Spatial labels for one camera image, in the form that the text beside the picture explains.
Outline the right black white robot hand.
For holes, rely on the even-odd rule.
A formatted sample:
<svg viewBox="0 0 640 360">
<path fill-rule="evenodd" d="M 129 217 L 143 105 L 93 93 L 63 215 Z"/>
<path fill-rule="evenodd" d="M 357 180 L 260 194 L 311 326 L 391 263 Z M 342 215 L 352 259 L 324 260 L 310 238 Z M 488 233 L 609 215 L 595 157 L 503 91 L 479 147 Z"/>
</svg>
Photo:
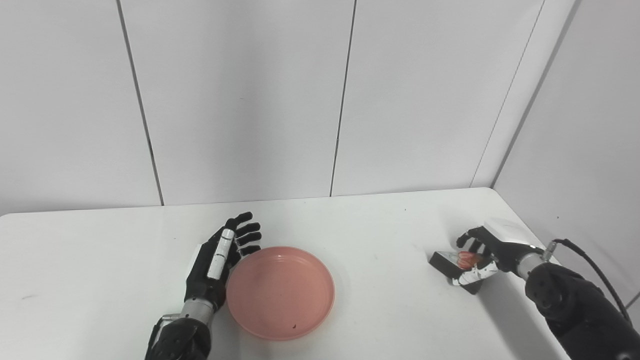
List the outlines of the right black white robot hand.
<svg viewBox="0 0 640 360">
<path fill-rule="evenodd" d="M 526 242 L 526 231 L 505 220 L 489 219 L 482 226 L 470 228 L 455 241 L 461 249 L 457 264 L 460 275 L 451 279 L 455 286 L 480 285 L 498 272 L 511 272 L 522 280 L 544 264 L 544 249 Z"/>
</svg>

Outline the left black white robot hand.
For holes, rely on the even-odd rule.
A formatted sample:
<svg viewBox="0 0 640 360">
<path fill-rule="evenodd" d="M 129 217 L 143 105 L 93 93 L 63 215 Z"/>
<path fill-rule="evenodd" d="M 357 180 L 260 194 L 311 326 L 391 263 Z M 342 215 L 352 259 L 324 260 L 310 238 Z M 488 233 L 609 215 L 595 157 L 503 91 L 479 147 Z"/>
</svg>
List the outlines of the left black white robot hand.
<svg viewBox="0 0 640 360">
<path fill-rule="evenodd" d="M 186 278 L 184 299 L 201 299 L 213 306 L 214 312 L 220 310 L 226 301 L 226 285 L 230 271 L 247 256 L 261 250 L 259 244 L 262 239 L 261 224 L 253 222 L 253 213 L 243 212 L 227 222 L 199 248 L 198 255 L 189 275 Z M 220 278 L 208 276 L 215 251 L 220 243 L 224 230 L 233 230 L 235 237 L 230 243 L 229 252 L 222 266 Z"/>
</svg>

